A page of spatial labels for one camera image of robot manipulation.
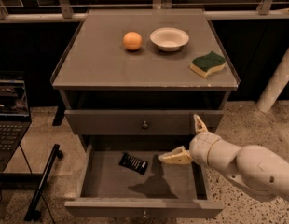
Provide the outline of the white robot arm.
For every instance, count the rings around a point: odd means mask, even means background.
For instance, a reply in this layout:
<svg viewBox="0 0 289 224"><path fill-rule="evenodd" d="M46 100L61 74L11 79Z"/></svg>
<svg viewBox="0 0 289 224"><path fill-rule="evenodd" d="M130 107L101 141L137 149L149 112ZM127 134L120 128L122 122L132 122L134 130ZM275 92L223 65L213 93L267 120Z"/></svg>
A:
<svg viewBox="0 0 289 224"><path fill-rule="evenodd" d="M196 163L215 170L238 189L260 202L278 197L289 202L289 162L271 150L250 145L239 147L210 132L194 116L195 137L158 159L166 164Z"/></svg>

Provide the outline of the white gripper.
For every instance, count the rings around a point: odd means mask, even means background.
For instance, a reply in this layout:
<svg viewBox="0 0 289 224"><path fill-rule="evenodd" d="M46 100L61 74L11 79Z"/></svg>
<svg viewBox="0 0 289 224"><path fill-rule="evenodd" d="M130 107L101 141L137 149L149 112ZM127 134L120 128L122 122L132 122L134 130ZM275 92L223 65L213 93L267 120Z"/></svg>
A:
<svg viewBox="0 0 289 224"><path fill-rule="evenodd" d="M214 133L207 132L208 129L199 115L193 116L195 131L198 133L189 144L189 151L180 146L171 152L164 153L158 159L165 164L187 165L192 161L197 165L208 166L208 157L213 145L222 138Z"/></svg>

